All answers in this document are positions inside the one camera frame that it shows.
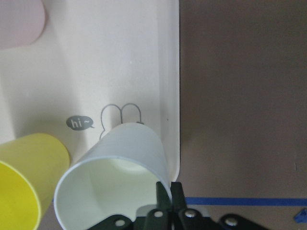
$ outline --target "white surface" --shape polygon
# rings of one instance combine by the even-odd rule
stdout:
[[[161,140],[145,125],[122,124],[60,179],[57,218],[65,230],[88,229],[114,214],[135,220],[139,207],[156,204],[157,181],[171,197]]]
[[[0,50],[32,43],[44,23],[41,0],[0,0]]]
[[[170,178],[179,172],[178,1],[44,0],[33,44],[0,51],[0,143],[35,132],[59,138],[72,165],[136,104],[162,139]],[[94,128],[66,120],[88,116]],[[139,121],[133,106],[123,122]]]

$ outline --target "gray speech bubble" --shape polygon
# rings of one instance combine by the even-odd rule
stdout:
[[[93,120],[88,116],[71,116],[66,120],[67,126],[77,131],[94,128],[93,123]]]

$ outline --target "screw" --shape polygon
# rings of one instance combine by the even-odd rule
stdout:
[[[121,227],[121,226],[124,226],[125,225],[125,221],[123,219],[118,219],[115,221],[115,226],[116,227]]]
[[[235,218],[229,217],[225,220],[225,223],[229,226],[237,226],[238,221]]]
[[[188,209],[184,214],[189,218],[196,217],[196,212],[193,209]]]
[[[156,212],[154,213],[154,217],[159,218],[159,217],[162,217],[162,216],[163,216],[163,212],[161,212],[161,211],[156,211]]]

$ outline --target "blue painter's tape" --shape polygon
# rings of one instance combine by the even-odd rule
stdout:
[[[186,197],[188,205],[307,206],[307,199],[294,198],[211,198]]]
[[[307,209],[304,208],[300,211],[295,217],[294,220],[296,223],[307,223]]]

